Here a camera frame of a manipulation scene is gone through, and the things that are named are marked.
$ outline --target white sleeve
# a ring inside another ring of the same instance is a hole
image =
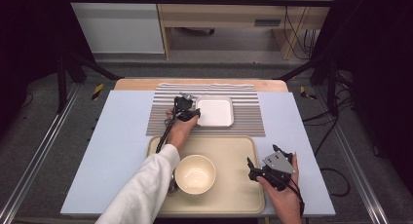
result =
[[[165,145],[158,154],[146,158],[96,223],[153,223],[179,161],[178,151],[171,144]]]

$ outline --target human arm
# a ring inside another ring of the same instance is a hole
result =
[[[295,168],[296,173],[291,175],[292,181],[289,182],[289,185],[296,188],[295,184],[298,185],[298,165],[296,154],[292,157],[292,166]],[[301,224],[300,200],[297,194],[295,194],[288,187],[282,191],[277,191],[265,178],[261,176],[258,176],[257,180],[270,197],[274,210],[276,211],[280,221],[284,224]]]
[[[198,116],[188,122],[176,120],[169,132],[169,143],[158,154],[146,158],[96,223],[153,223],[167,195],[172,172],[179,164],[178,150],[197,121]]]

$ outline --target white plate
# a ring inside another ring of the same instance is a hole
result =
[[[201,109],[198,125],[202,127],[230,127],[234,123],[231,98],[223,95],[198,96],[196,108]]]

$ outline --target striped placemat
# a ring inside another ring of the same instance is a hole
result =
[[[149,116],[149,125],[146,131],[147,136],[162,135],[164,133],[164,120],[166,118],[165,111],[168,108],[173,107],[173,99],[180,95],[180,92],[192,94],[194,96],[224,95],[229,96],[233,102],[234,124],[231,127],[195,126],[192,129],[191,134],[265,136],[258,95],[254,86],[248,84],[160,84],[155,90],[152,109]]]

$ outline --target wooden tray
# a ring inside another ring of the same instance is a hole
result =
[[[159,136],[149,142],[148,155],[155,153]],[[261,185],[249,180],[246,157],[258,165],[255,144],[248,136],[190,136],[180,157],[200,154],[209,158],[216,168],[216,180],[204,194],[189,195],[181,190],[168,194],[160,217],[186,214],[252,214],[260,212],[265,205]]]

